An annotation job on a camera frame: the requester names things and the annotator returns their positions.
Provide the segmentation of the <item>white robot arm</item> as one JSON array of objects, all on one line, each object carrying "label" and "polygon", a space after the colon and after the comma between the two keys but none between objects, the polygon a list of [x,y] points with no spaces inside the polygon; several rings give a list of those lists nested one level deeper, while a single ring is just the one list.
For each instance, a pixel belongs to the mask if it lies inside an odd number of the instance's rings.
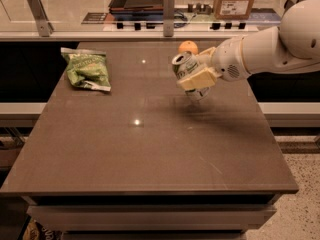
[{"label": "white robot arm", "polygon": [[185,51],[191,71],[178,77],[185,91],[208,88],[219,79],[237,81],[258,73],[301,74],[320,65],[320,0],[304,0],[288,9],[278,26],[223,41],[198,55]]}]

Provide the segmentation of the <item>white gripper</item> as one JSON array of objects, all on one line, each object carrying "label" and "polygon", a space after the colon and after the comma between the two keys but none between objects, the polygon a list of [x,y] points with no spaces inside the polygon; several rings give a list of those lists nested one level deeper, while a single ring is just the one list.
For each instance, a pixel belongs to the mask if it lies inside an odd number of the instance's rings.
[{"label": "white gripper", "polygon": [[177,81],[184,91],[214,86],[221,76],[225,81],[233,82],[247,79],[250,73],[245,67],[242,55],[243,37],[234,37],[223,41],[217,48],[210,47],[197,55],[200,64],[211,66],[198,70]]}]

